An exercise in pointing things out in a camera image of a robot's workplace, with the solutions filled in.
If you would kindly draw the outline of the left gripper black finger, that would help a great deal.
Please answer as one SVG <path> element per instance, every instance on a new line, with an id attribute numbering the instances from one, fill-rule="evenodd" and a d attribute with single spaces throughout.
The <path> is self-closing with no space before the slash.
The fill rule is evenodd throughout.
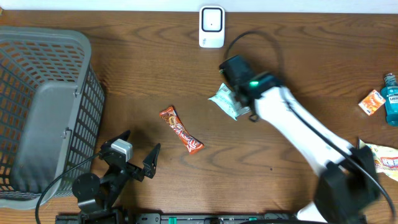
<path id="1" fill-rule="evenodd" d="M 106 142 L 104 142 L 102 144 L 102 149 L 110 148 L 112 143 L 117 141 L 118 139 L 121 139 L 123 141 L 127 141 L 129 136 L 130 136 L 130 134 L 131 134 L 131 131 L 128 129 L 127 131 L 121 133 L 120 135 L 118 135 L 118 136 L 116 136 L 114 138 L 111 138 L 110 140 L 108 140 L 108 141 L 106 141 Z"/>
<path id="2" fill-rule="evenodd" d="M 153 148 L 153 150 L 151 150 L 151 152 L 143 160 L 144 170 L 146 173 L 156 173 L 157 159 L 159 156 L 160 148 L 161 144 L 156 144 L 155 148 Z"/>

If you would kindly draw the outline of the red chocolate bar wrapper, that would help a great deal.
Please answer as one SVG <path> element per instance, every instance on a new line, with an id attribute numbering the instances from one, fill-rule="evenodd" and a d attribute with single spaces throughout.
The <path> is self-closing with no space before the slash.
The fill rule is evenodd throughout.
<path id="1" fill-rule="evenodd" d="M 189 154 L 195 154 L 205 148 L 205 145 L 202 142 L 193 137 L 185 129 L 185 126 L 181 122 L 173 106 L 169 106 L 167 109 L 161 111 L 159 116 L 173 129 L 175 134 L 187 148 Z"/>

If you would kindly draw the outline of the teal wet wipes pack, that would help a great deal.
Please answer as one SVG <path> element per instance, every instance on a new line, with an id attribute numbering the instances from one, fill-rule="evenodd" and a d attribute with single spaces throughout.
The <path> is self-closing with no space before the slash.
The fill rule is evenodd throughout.
<path id="1" fill-rule="evenodd" d="M 237 120 L 237 117 L 251 111 L 248 106 L 244 107 L 240 102 L 236 101 L 234 92 L 232 92 L 225 83 L 220 85 L 218 91 L 214 96 L 209 98 L 209 100 L 216 103 L 235 121 Z"/>

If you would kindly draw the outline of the orange tissue pack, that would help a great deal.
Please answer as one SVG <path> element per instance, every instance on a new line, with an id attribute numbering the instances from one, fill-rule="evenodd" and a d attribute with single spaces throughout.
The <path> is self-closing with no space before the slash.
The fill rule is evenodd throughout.
<path id="1" fill-rule="evenodd" d="M 371 116 L 374 114 L 384 103 L 386 100 L 382 97 L 382 95 L 376 91 L 372 90 L 364 99 L 362 99 L 358 106 L 368 115 Z"/>

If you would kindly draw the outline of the yellow snack package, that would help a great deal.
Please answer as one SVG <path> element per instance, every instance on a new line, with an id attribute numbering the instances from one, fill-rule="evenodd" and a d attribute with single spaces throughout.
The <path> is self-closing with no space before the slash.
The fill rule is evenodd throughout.
<path id="1" fill-rule="evenodd" d="M 359 146 L 368 146 L 371 149 L 377 173 L 384 173 L 397 181 L 397 149 L 365 143 L 362 140 L 359 140 Z"/>

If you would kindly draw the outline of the blue liquid bottle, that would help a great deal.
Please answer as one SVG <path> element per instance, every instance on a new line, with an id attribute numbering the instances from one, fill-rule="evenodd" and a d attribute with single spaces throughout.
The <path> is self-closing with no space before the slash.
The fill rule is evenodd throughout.
<path id="1" fill-rule="evenodd" d="M 384 77 L 385 87 L 381 90 L 386 109 L 386 121 L 391 126 L 397 126 L 397 80 L 396 76 L 388 73 Z"/>

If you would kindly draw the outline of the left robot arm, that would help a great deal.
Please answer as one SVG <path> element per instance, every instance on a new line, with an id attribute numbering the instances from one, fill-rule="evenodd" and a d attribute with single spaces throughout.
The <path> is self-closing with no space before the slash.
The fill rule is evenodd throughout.
<path id="1" fill-rule="evenodd" d="M 75 179 L 72 192 L 81 210 L 78 223 L 129 223 L 128 211 L 114 203 L 128 181 L 155 176 L 161 148 L 156 144 L 143 160 L 143 167 L 135 166 L 129 162 L 133 156 L 132 144 L 127 141 L 130 133 L 127 130 L 102 144 L 99 158 L 109 165 L 104 176 L 85 173 Z"/>

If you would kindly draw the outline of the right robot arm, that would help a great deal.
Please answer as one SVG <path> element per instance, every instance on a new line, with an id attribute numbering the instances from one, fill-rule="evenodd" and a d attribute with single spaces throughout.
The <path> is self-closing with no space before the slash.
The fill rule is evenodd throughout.
<path id="1" fill-rule="evenodd" d="M 273 74 L 256 74 L 241 56 L 220 65 L 220 72 L 251 120 L 273 125 L 306 159 L 318 176 L 313 201 L 297 219 L 320 223 L 359 223 L 361 212 L 381 194 L 373 152 L 354 147 L 312 116 Z"/>

